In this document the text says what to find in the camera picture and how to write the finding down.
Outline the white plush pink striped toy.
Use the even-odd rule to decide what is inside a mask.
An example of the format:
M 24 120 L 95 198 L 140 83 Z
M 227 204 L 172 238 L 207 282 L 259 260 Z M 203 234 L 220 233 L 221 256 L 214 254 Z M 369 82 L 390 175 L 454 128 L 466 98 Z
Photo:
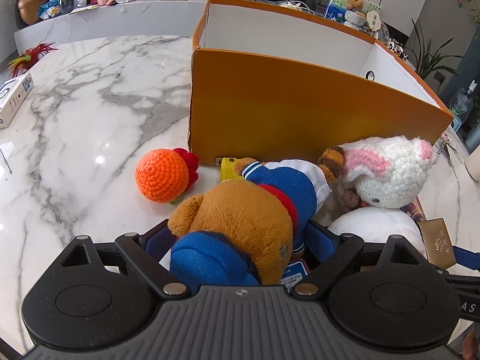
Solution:
M 409 215 L 398 209 L 359 208 L 335 219 L 328 229 L 338 236 L 352 233 L 371 243 L 386 243 L 390 235 L 401 235 L 427 258 L 420 229 Z

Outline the orange crochet ball toy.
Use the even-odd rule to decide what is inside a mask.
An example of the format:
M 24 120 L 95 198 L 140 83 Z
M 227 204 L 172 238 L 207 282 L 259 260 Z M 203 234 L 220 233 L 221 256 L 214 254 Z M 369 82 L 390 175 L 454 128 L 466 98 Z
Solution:
M 155 149 L 137 163 L 140 193 L 155 203 L 176 203 L 198 180 L 199 158 L 182 148 Z

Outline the brown teddy bear blue outfit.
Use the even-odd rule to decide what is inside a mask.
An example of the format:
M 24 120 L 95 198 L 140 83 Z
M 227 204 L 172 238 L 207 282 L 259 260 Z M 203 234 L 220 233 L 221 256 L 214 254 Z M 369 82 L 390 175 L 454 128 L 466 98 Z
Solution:
M 317 163 L 238 160 L 241 179 L 182 202 L 168 220 L 178 240 L 170 271 L 191 291 L 202 285 L 279 284 L 304 228 L 329 196 Z

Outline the white pink crochet bunny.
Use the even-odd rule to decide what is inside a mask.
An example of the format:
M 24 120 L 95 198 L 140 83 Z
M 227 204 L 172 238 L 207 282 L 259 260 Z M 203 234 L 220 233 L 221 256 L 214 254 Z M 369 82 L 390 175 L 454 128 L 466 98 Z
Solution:
M 400 209 L 422 190 L 437 152 L 419 137 L 377 136 L 342 145 L 345 162 L 337 185 L 344 211 L 363 206 Z

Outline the striped brown plush tail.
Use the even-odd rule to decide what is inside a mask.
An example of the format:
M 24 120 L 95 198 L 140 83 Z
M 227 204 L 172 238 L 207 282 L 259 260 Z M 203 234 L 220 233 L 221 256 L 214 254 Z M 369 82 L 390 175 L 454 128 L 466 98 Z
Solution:
M 322 170 L 329 185 L 339 178 L 345 161 L 344 150 L 340 146 L 327 148 L 318 159 L 316 165 Z

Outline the dark printed card box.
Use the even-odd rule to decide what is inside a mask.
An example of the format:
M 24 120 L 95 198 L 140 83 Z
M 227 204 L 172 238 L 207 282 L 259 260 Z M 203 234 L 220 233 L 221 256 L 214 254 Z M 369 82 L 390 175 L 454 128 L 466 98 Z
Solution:
M 408 205 L 403 206 L 401 211 L 409 215 L 416 223 L 426 221 L 425 212 L 422 209 L 422 205 L 418 197 L 416 197 Z

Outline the gold brown tag card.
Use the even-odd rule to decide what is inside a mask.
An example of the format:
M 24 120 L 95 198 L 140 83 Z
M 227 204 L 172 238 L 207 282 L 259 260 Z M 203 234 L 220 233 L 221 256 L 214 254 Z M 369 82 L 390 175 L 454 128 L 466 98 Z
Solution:
M 418 223 L 428 261 L 439 269 L 447 270 L 456 264 L 452 241 L 443 218 Z

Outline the yellow tape measure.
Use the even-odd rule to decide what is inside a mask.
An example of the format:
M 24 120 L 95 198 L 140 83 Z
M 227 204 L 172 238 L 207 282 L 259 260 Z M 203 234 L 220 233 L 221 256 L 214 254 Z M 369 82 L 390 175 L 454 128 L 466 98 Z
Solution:
M 220 181 L 241 179 L 242 176 L 235 171 L 237 158 L 217 157 L 216 166 L 220 169 Z

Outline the thin metal pin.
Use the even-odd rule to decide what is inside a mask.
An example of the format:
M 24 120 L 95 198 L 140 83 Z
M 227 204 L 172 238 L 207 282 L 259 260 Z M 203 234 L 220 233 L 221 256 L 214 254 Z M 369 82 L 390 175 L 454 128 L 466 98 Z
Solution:
M 7 170 L 8 170 L 8 172 L 9 172 L 9 174 L 12 174 L 13 171 L 12 171 L 9 163 L 7 162 L 7 157 L 6 157 L 6 155 L 4 154 L 4 152 L 3 152 L 2 149 L 0 149 L 0 155 L 1 155 L 1 157 L 2 157 L 2 159 L 3 159 L 3 161 L 4 161 L 4 163 L 5 163 L 5 165 L 7 166 Z

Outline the large orange cardboard box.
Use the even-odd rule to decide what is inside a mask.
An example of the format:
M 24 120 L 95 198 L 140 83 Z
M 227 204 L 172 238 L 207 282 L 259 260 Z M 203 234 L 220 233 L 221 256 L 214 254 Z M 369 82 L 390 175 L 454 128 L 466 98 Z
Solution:
M 202 164 L 316 161 L 366 137 L 436 142 L 452 121 L 383 43 L 318 16 L 208 0 L 192 46 L 188 145 Z

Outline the white product box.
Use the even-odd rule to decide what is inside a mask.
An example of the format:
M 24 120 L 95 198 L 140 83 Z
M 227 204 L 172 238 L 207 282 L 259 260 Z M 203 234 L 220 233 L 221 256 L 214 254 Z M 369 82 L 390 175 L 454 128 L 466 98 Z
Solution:
M 0 128 L 7 128 L 29 95 L 34 82 L 30 72 L 10 78 L 0 90 Z

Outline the green potted plant right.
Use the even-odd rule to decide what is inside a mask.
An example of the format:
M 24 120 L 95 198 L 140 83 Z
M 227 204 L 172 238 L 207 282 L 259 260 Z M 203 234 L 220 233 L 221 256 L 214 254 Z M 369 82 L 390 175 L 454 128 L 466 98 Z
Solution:
M 432 41 L 426 41 L 419 24 L 416 24 L 411 19 L 413 24 L 413 35 L 416 39 L 416 47 L 406 47 L 406 50 L 412 54 L 415 62 L 416 74 L 425 80 L 431 73 L 437 71 L 445 71 L 450 74 L 456 75 L 456 70 L 453 67 L 449 67 L 444 64 L 446 59 L 462 59 L 463 55 L 446 55 L 442 53 L 442 50 L 448 46 L 453 38 L 448 39 L 437 49 L 432 49 Z

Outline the red feather duster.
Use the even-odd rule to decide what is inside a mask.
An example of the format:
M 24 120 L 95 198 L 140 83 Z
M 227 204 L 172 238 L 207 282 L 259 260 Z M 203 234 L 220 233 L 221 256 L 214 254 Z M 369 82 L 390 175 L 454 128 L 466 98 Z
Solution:
M 7 70 L 10 78 L 18 77 L 20 74 L 27 72 L 40 60 L 40 58 L 52 52 L 53 50 L 56 50 L 56 48 L 53 47 L 53 44 L 53 42 L 41 42 L 35 47 L 26 49 L 22 55 L 13 58 L 9 63 L 7 63 Z

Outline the small teddy bear in cup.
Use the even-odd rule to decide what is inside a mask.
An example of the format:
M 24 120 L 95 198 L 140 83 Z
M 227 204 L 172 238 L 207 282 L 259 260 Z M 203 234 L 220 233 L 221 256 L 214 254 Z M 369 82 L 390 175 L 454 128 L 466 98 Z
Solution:
M 348 27 L 359 29 L 367 21 L 366 14 L 363 13 L 364 0 L 346 0 L 346 11 L 344 14 L 344 24 Z

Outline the gold brown vase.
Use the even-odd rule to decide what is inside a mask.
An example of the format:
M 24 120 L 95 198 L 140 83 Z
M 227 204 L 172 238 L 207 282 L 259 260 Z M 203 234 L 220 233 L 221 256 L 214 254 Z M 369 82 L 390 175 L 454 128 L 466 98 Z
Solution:
M 39 8 L 48 0 L 19 0 L 18 8 L 22 20 L 28 24 L 35 24 L 39 20 Z

